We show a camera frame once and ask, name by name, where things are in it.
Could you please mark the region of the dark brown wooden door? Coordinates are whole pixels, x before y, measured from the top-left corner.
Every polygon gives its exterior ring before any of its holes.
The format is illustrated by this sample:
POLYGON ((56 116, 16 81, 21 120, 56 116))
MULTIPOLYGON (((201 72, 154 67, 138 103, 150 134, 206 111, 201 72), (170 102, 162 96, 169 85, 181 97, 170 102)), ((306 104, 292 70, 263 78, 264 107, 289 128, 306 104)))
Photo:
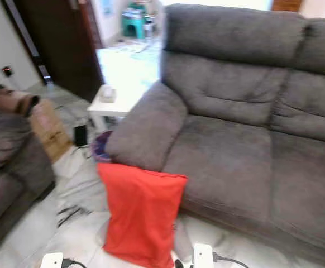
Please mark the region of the dark brown wooden door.
POLYGON ((103 84, 101 65, 78 0, 13 0, 52 81, 87 102, 103 84))

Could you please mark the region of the red pillow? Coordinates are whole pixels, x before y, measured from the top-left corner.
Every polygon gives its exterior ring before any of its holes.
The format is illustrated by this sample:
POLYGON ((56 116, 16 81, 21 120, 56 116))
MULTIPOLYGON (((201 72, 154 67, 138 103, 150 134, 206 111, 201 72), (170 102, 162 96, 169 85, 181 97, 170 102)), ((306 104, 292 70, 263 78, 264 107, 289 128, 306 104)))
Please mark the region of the red pillow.
POLYGON ((111 219, 102 249, 144 268, 172 268, 174 222, 188 177, 98 163, 111 219))

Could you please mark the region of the grey fabric two-seat sofa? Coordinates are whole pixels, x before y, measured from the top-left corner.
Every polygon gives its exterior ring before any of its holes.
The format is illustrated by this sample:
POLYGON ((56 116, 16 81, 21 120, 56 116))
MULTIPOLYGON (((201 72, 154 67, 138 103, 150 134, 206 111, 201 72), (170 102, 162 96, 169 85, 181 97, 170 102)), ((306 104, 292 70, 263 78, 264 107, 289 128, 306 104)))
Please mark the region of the grey fabric two-seat sofa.
POLYGON ((184 211, 325 265, 325 18, 174 3, 114 162, 188 177, 184 211))

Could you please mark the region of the purple basket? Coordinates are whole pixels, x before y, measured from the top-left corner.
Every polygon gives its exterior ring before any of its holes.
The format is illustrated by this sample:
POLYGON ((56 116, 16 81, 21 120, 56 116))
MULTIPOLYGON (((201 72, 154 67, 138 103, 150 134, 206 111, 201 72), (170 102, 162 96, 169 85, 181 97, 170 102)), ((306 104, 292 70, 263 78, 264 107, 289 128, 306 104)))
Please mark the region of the purple basket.
POLYGON ((96 162, 111 163, 112 159, 108 153, 106 153, 107 141, 111 137, 112 130, 107 130, 98 135, 91 143, 91 152, 96 162))

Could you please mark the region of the small black device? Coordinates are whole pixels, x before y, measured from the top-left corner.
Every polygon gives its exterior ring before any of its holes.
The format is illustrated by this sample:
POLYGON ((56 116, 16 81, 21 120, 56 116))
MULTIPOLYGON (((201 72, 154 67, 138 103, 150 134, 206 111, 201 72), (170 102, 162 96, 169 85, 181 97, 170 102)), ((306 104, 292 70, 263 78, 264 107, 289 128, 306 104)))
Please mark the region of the small black device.
POLYGON ((78 125, 73 128, 75 146, 88 146, 88 126, 78 125))

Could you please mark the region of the white side table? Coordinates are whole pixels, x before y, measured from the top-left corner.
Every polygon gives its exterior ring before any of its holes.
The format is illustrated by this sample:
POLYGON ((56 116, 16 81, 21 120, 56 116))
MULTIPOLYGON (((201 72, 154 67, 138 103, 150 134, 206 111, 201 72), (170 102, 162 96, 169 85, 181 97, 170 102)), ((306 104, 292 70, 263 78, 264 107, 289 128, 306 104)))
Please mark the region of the white side table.
POLYGON ((132 91, 117 92, 116 102, 112 104, 99 102, 98 92, 96 93, 93 102, 88 107, 90 120, 93 122, 93 127, 96 132, 105 132, 107 130, 107 117, 125 117, 126 114, 140 99, 142 92, 133 89, 132 91))

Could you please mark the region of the brown cardboard box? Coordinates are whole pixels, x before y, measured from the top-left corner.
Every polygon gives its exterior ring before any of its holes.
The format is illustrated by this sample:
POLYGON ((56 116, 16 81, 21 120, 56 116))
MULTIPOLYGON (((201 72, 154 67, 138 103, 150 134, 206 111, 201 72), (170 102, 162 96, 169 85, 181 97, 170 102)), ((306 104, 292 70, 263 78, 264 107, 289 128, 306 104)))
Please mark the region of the brown cardboard box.
POLYGON ((52 162, 58 161, 73 146, 68 133, 65 132, 65 125, 50 100, 40 99, 28 119, 52 162))

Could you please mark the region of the beige tissue box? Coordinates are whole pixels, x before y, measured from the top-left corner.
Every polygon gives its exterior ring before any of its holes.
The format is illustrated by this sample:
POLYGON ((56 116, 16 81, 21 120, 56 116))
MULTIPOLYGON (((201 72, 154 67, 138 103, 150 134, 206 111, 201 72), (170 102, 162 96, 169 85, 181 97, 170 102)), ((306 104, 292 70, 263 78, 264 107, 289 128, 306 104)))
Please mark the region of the beige tissue box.
POLYGON ((98 99, 99 102, 107 103, 107 104, 112 104, 116 102, 117 99, 116 87, 109 84, 101 85, 98 91, 98 99))

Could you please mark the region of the teal plastic stool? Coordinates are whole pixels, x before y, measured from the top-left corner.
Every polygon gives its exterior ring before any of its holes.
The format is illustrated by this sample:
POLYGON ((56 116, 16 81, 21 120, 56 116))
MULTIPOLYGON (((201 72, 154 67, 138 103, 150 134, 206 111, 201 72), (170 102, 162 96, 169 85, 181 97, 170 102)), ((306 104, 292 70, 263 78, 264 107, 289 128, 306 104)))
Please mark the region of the teal plastic stool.
POLYGON ((145 3, 131 2, 127 5, 121 15, 122 34, 137 39, 145 39, 146 26, 151 21, 147 18, 147 15, 147 5, 145 3))

